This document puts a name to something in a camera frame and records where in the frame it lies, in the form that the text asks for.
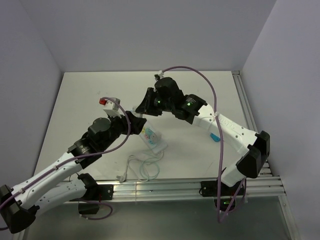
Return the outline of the teal charger plug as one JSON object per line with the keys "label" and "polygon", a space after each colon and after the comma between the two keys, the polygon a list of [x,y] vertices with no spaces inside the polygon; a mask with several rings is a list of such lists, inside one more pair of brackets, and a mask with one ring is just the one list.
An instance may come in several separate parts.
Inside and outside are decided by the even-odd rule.
{"label": "teal charger plug", "polygon": [[148,138],[150,138],[151,135],[154,134],[154,132],[153,132],[149,127],[148,127],[148,128],[145,128],[144,133],[145,133],[145,135],[146,135]]}

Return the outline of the white colourful power strip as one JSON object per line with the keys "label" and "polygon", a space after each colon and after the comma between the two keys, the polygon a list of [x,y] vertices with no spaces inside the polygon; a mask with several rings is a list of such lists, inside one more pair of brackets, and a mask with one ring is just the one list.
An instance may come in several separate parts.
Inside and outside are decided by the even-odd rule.
{"label": "white colourful power strip", "polygon": [[149,121],[144,124],[139,136],[155,155],[160,154],[168,147],[167,142],[162,138],[162,134]]}

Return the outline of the white charger block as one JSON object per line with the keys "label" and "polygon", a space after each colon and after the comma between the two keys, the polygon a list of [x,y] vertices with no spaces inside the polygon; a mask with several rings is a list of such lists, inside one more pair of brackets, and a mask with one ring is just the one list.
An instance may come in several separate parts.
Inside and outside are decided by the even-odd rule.
{"label": "white charger block", "polygon": [[157,135],[157,134],[153,134],[151,135],[151,137],[149,138],[149,143],[151,145],[157,145],[158,143],[160,143],[160,141],[162,140],[162,136],[161,135]]}

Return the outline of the white two-pin plug adapter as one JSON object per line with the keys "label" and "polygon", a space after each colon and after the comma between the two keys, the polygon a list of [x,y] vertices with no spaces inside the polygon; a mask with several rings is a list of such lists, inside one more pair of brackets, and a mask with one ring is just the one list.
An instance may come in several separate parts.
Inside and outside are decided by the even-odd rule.
{"label": "white two-pin plug adapter", "polygon": [[137,106],[133,106],[131,112],[137,118],[142,118],[143,117],[142,113],[137,112]]}

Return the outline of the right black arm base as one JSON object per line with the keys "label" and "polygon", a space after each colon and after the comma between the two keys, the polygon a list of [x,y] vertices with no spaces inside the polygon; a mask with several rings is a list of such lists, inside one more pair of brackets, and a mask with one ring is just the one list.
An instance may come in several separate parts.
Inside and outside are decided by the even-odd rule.
{"label": "right black arm base", "polygon": [[[237,182],[233,187],[228,187],[224,183],[221,183],[221,198],[220,199],[220,210],[226,211],[228,205],[231,203],[232,197],[236,193],[236,190],[240,186],[241,181]],[[202,197],[217,197],[218,196],[218,181],[208,180],[200,182],[201,188],[199,189],[199,194]],[[238,196],[243,196],[246,194],[247,180],[245,180],[241,188],[239,189]]]}

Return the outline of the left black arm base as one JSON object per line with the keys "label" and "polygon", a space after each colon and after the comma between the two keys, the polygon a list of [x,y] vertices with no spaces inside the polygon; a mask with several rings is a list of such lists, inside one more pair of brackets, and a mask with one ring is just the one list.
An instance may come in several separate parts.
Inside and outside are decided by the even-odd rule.
{"label": "left black arm base", "polygon": [[[97,186],[88,189],[81,200],[102,202],[112,200],[114,193],[113,184],[98,184]],[[78,213],[80,215],[96,215],[100,210],[98,203],[78,203]]]}

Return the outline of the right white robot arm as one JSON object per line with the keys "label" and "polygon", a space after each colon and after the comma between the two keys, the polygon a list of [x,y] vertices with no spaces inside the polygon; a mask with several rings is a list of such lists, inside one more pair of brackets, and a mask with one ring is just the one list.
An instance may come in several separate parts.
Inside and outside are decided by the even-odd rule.
{"label": "right white robot arm", "polygon": [[258,133],[235,123],[199,96],[184,94],[170,77],[161,78],[154,87],[149,87],[135,111],[155,117],[163,112],[172,113],[179,120],[218,134],[223,143],[233,147],[241,158],[228,166],[216,183],[222,195],[229,194],[244,178],[257,178],[270,155],[271,138],[266,131]]}

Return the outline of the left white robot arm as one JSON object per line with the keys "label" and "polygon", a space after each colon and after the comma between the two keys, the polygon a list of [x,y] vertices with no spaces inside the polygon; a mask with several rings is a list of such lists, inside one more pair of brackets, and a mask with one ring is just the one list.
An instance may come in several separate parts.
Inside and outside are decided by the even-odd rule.
{"label": "left white robot arm", "polygon": [[109,153],[109,147],[120,135],[139,135],[146,122],[146,118],[136,117],[130,111],[120,116],[97,118],[81,139],[43,171],[15,186],[1,186],[0,214],[6,223],[5,229],[16,234],[29,227],[41,209],[37,201],[49,204],[46,193]]}

